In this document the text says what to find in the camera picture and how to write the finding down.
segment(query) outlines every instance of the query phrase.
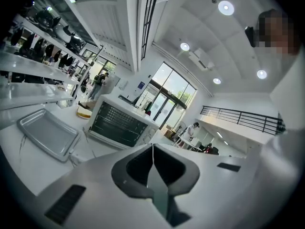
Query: black vent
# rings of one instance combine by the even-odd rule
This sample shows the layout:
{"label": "black vent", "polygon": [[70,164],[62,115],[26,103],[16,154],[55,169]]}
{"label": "black vent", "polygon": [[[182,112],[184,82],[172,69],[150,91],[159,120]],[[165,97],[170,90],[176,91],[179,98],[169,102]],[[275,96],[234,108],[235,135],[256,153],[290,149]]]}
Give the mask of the black vent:
{"label": "black vent", "polygon": [[203,68],[205,68],[205,69],[206,69],[205,65],[204,65],[204,64],[201,62],[201,60],[199,60],[198,62],[199,62],[199,64],[201,64],[201,65],[202,65],[202,67],[203,67]]}
{"label": "black vent", "polygon": [[238,172],[239,169],[240,169],[240,166],[230,165],[230,164],[226,164],[226,163],[220,163],[217,167],[227,169],[227,170],[231,170],[231,171],[235,171],[235,172]]}
{"label": "black vent", "polygon": [[85,187],[72,185],[61,198],[45,213],[52,221],[62,225],[86,190]]}

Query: railing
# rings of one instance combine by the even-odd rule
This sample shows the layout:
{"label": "railing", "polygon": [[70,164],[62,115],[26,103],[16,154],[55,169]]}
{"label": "railing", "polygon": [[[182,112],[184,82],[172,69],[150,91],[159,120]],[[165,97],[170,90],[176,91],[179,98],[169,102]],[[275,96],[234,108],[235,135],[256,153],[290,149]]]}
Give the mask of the railing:
{"label": "railing", "polygon": [[147,47],[149,29],[151,27],[153,11],[154,11],[154,7],[156,5],[156,1],[157,0],[147,0],[146,1],[146,9],[145,9],[145,17],[144,17],[144,27],[143,27],[143,36],[142,36],[141,60],[143,58],[145,58],[145,55],[146,55],[146,47]]}
{"label": "railing", "polygon": [[226,120],[238,125],[244,125],[271,135],[276,135],[285,131],[285,124],[282,119],[262,114],[254,114],[244,111],[210,106],[203,106],[200,114]]}

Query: glass door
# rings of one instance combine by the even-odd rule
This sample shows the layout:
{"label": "glass door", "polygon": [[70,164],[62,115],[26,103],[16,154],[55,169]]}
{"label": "glass door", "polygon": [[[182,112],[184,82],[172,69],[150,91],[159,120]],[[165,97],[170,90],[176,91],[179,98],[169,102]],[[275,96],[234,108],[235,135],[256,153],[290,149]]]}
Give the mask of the glass door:
{"label": "glass door", "polygon": [[163,121],[170,114],[170,112],[174,106],[175,106],[175,103],[172,100],[167,99],[167,102],[166,102],[164,108],[161,110],[161,112],[159,113],[159,115],[157,116],[157,118],[155,120],[155,123],[158,126],[162,125]]}
{"label": "glass door", "polygon": [[152,107],[150,109],[150,111],[151,111],[151,118],[153,120],[156,117],[156,115],[159,113],[159,110],[162,108],[162,106],[164,105],[166,100],[167,100],[167,97],[165,95],[163,95],[162,93],[160,93],[156,97],[156,99],[155,99],[155,101],[154,101],[154,103],[153,103],[153,105],[152,105]]}

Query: table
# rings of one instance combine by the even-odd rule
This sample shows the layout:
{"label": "table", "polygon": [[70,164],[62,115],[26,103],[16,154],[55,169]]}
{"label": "table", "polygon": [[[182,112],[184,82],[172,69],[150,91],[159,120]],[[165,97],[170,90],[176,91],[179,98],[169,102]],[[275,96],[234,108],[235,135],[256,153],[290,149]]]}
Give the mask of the table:
{"label": "table", "polygon": [[[184,148],[184,145],[187,144],[188,146],[191,146],[191,148],[188,149],[188,150],[191,150],[191,149],[193,149],[193,148],[196,148],[197,150],[202,151],[200,148],[198,148],[198,147],[194,146],[193,144],[191,144],[191,142],[190,142],[189,140],[186,140],[186,139],[184,139],[184,138],[181,137],[181,136],[179,136],[179,138],[181,139],[181,141],[184,142],[184,144],[183,144],[183,146],[182,146],[181,148]],[[178,142],[179,142],[179,140],[174,144],[175,147],[178,147]]]}
{"label": "table", "polygon": [[70,159],[63,163],[38,148],[16,124],[0,130],[0,147],[21,182],[38,195],[52,182],[71,171],[75,165],[89,159],[119,151],[109,144],[87,138],[82,128],[88,119],[76,115],[78,106],[52,111],[57,118],[79,130],[81,138],[74,147]]}

